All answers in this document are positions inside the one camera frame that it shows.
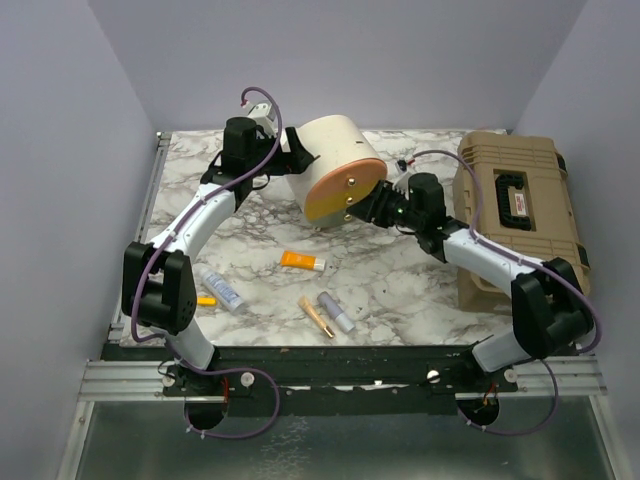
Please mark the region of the peach top drawer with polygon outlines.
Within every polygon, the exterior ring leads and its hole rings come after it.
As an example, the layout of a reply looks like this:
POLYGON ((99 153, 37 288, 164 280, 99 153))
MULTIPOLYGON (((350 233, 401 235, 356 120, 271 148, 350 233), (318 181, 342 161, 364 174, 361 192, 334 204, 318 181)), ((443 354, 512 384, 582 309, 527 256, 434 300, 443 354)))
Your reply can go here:
POLYGON ((314 187, 325 185, 330 187, 337 187, 338 185, 353 187, 372 184, 374 188, 377 182, 384 180, 386 176, 387 167, 382 160, 366 158, 342 165, 322 175, 319 180, 312 184, 311 190, 314 187))

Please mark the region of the grey bottom drawer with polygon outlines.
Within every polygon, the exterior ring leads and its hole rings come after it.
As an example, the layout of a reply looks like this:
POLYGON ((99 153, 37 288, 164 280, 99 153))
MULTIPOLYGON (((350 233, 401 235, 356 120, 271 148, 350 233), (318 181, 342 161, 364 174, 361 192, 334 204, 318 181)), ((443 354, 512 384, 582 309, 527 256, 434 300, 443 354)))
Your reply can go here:
POLYGON ((310 224, 317 229, 331 229, 340 227, 351 222, 352 220, 353 216, 345 209, 343 209, 311 220, 310 224))

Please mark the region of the cream round drawer organizer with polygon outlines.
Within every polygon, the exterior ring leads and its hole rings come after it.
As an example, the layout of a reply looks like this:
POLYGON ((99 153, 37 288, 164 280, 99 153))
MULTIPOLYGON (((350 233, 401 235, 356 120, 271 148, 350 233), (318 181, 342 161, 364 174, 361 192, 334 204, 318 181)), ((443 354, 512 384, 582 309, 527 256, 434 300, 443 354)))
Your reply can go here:
POLYGON ((285 177, 304 219, 318 229, 346 223, 346 209, 387 178, 386 163, 345 115, 320 117, 295 131, 313 157, 303 173, 285 177))

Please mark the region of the yellow drawer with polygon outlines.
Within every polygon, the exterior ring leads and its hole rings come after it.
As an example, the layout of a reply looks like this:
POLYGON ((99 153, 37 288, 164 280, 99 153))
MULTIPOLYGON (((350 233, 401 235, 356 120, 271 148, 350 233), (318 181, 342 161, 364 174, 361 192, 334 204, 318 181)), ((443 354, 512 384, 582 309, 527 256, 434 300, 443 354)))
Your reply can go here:
POLYGON ((372 184, 353 187, 347 185, 314 187, 305 200, 305 217, 309 221, 319 221, 336 214, 364 199, 372 189, 372 184))

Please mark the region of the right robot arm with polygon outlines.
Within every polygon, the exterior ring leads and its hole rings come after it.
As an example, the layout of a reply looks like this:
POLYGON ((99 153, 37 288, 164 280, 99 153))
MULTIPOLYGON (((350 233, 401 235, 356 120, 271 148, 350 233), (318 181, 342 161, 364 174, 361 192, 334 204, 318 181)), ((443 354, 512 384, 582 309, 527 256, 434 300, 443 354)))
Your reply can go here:
POLYGON ((478 275, 508 296, 510 328, 475 344, 471 359, 459 367, 461 383, 469 390, 481 391, 497 370, 545 359, 595 327, 593 310, 567 261, 519 254, 449 216, 444 190, 433 174, 410 176, 406 191, 382 180, 363 199, 348 201, 347 212, 380 228, 410 230, 425 253, 478 275))

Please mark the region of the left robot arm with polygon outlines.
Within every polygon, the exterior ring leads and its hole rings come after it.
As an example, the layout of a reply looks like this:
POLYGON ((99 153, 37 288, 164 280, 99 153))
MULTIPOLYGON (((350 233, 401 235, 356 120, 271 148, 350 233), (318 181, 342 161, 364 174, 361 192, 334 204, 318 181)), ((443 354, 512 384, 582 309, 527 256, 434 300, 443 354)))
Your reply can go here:
POLYGON ((210 363, 215 347, 194 319, 193 258, 253 192, 255 178, 302 174, 313 161, 295 128, 269 136, 255 120, 233 117, 223 130, 221 151, 187 207, 153 240, 126 248, 121 309, 131 320, 131 335, 145 342, 138 331, 145 327, 151 338, 164 339, 168 349, 190 365, 186 382, 195 392, 214 392, 221 371, 210 363))

